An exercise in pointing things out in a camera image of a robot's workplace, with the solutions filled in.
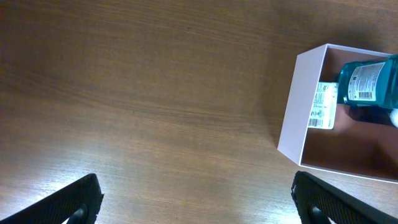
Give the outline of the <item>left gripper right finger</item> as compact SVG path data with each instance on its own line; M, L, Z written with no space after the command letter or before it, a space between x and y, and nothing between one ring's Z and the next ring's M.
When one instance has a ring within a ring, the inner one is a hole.
M314 175L298 171L291 196L302 223L397 224L392 217Z

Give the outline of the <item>teal mouthwash bottle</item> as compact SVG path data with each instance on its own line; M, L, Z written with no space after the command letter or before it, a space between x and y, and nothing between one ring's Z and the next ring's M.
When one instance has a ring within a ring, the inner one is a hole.
M338 75L338 103L397 108L397 55L345 64Z

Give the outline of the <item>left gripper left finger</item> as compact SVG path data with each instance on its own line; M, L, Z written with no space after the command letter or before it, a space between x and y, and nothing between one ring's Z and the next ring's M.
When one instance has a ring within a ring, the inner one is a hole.
M104 194L96 174L88 174L1 223L90 223L99 214Z

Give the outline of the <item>clear foaming soap pump bottle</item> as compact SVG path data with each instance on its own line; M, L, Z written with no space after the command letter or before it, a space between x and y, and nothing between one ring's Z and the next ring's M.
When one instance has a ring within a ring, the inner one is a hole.
M389 114L389 117L392 125L398 128L398 109L394 108Z

